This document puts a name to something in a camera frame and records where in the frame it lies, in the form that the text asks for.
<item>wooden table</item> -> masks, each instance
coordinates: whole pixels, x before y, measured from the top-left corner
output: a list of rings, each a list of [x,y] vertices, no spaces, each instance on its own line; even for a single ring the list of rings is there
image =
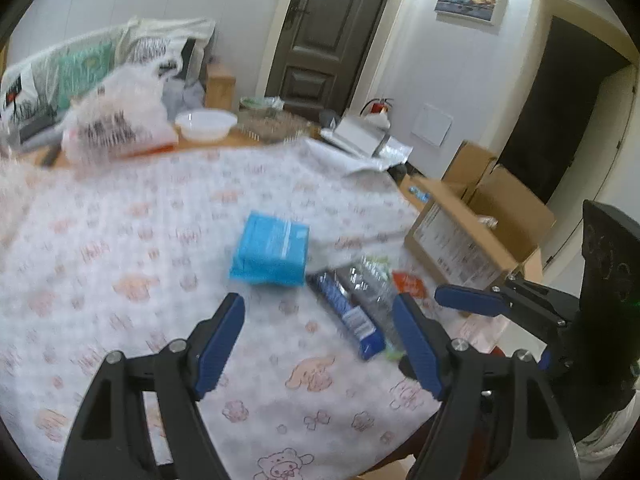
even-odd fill
[[[139,153],[137,155],[133,155],[132,158],[137,156],[156,155],[158,153],[175,153],[184,152],[186,150],[199,150],[202,148],[250,148],[252,146],[261,146],[260,142],[247,137],[239,128],[232,128],[226,137],[223,137],[220,140],[214,140],[212,142],[192,142],[184,138],[180,134],[180,128],[178,126],[176,126],[175,129],[178,133],[178,144],[160,148],[159,150],[153,150],[151,152]],[[48,151],[49,147],[47,146],[45,148],[36,150],[35,152],[27,153],[26,155],[20,156],[19,159],[39,166],[44,157],[47,155]],[[66,160],[65,154],[62,152],[58,155],[58,158],[52,166],[52,168],[70,167],[71,163]]]

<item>plastic bowl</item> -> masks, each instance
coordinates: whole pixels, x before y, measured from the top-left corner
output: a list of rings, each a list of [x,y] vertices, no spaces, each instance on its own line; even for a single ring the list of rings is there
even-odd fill
[[[211,142],[225,137],[238,124],[238,116],[226,110],[192,110],[175,118],[182,136],[193,142]]]

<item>white patterned tablecloth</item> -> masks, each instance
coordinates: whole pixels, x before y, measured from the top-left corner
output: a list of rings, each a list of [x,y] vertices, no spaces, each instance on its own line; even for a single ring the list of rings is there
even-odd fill
[[[361,254],[433,282],[402,247],[417,213],[386,173],[344,175],[312,141],[205,150],[58,171],[36,193],[0,274],[0,415],[55,479],[82,396],[105,354],[133,357],[189,335],[229,291],[247,316],[199,404],[232,480],[343,480],[404,442],[438,403],[395,364],[361,362],[307,287],[230,281],[251,210],[310,226],[308,269]],[[452,336],[493,347],[502,319],[430,302]],[[170,455],[145,397],[160,463]]]

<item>open cardboard box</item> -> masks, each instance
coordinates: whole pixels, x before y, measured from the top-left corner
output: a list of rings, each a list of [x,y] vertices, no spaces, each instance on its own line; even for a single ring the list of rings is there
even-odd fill
[[[480,289],[503,283],[513,271],[542,280],[538,245],[555,222],[553,213],[496,166],[490,152],[464,142],[443,180],[421,178],[419,187],[430,200],[404,244],[434,279]],[[497,219],[496,229],[478,215]]]

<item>screw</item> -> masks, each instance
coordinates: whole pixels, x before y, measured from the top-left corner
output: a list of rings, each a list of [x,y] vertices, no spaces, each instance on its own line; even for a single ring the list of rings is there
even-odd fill
[[[116,364],[120,359],[122,359],[122,352],[119,350],[114,350],[113,352],[109,352],[107,354],[107,362],[110,365]]]
[[[451,342],[451,346],[453,346],[453,349],[457,350],[458,352],[464,352],[466,350],[469,350],[469,343],[462,338],[454,339]]]
[[[529,361],[533,360],[533,355],[531,354],[531,352],[529,352],[529,350],[525,350],[524,348],[521,348],[520,350],[516,350],[514,355],[520,359],[521,361],[524,361],[526,363],[528,363]]]
[[[169,343],[169,350],[174,354],[184,351],[187,348],[187,342],[184,339],[174,339]]]

